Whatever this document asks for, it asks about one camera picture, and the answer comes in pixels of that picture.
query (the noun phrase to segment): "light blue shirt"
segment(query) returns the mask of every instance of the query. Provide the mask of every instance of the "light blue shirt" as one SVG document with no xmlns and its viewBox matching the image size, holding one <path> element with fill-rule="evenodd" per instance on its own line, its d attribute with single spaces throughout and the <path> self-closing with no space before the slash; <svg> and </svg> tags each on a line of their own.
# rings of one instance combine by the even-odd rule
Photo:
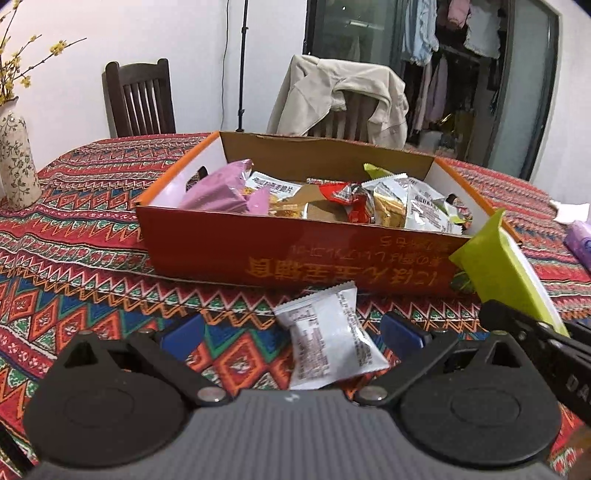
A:
<svg viewBox="0 0 591 480">
<path fill-rule="evenodd" d="M 425 66 L 431 61 L 434 51 L 439 50 L 435 36 L 437 0 L 408 0 L 402 59 Z"/>
</svg>

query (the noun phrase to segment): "hanging clothes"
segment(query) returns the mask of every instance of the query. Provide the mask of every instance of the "hanging clothes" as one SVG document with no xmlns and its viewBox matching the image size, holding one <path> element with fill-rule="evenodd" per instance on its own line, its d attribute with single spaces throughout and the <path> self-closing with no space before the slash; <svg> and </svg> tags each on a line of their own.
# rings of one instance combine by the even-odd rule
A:
<svg viewBox="0 0 591 480">
<path fill-rule="evenodd" d="M 423 121 L 425 120 L 425 111 L 427 109 L 427 92 L 429 91 L 429 83 L 431 83 L 432 73 L 433 65 L 431 64 L 431 62 L 429 62 L 423 68 L 421 89 L 418 91 L 417 104 L 414 110 L 413 130 L 420 130 L 423 128 Z"/>
<path fill-rule="evenodd" d="M 498 59 L 501 56 L 501 19 L 498 14 L 500 6 L 499 0 L 472 0 L 470 15 L 466 20 L 466 48 L 483 57 Z"/>
<path fill-rule="evenodd" d="M 402 38 L 402 59 L 425 66 L 439 49 L 435 36 L 437 0 L 409 0 Z"/>
<path fill-rule="evenodd" d="M 425 123 L 438 122 L 443 118 L 447 99 L 447 59 L 441 56 L 433 73 L 427 94 Z"/>
<path fill-rule="evenodd" d="M 447 21 L 456 28 L 464 28 L 470 11 L 470 0 L 452 0 L 447 10 Z"/>
</svg>

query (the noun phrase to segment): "wooden chair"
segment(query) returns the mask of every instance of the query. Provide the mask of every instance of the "wooden chair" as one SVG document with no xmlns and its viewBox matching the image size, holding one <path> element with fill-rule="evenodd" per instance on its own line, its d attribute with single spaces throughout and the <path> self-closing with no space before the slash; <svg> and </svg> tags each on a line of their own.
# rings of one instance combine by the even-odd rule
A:
<svg viewBox="0 0 591 480">
<path fill-rule="evenodd" d="M 176 133 L 167 59 L 122 67 L 112 61 L 105 76 L 118 137 Z"/>
<path fill-rule="evenodd" d="M 368 141 L 368 120 L 374 114 L 378 101 L 360 93 L 344 92 L 344 95 L 347 110 L 330 111 L 320 122 L 310 128 L 309 137 Z"/>
</svg>

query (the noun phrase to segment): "orange cardboard box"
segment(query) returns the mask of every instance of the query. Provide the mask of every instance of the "orange cardboard box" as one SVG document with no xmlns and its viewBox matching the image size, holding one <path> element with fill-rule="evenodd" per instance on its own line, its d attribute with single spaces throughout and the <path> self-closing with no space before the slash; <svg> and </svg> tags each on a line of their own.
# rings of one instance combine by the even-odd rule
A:
<svg viewBox="0 0 591 480">
<path fill-rule="evenodd" d="M 176 208 L 200 167 L 211 173 L 245 158 L 256 171 L 299 182 L 309 177 L 365 181 L 367 162 L 408 173 L 445 196 L 460 197 L 473 213 L 470 235 L 493 213 L 439 158 L 326 138 L 216 132 L 139 198 L 136 212 L 158 274 L 282 289 L 355 280 L 361 290 L 455 295 L 449 284 L 457 268 L 448 256 L 468 241 L 466 235 Z"/>
</svg>

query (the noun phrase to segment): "red snack package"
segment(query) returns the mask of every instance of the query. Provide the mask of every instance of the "red snack package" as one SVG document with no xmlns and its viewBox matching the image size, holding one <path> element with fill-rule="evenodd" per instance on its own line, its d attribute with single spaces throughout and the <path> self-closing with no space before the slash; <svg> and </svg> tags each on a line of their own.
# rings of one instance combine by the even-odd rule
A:
<svg viewBox="0 0 591 480">
<path fill-rule="evenodd" d="M 349 206 L 349 222 L 372 223 L 374 218 L 373 196 L 358 183 L 327 183 L 319 185 L 322 195 L 331 202 Z"/>
</svg>

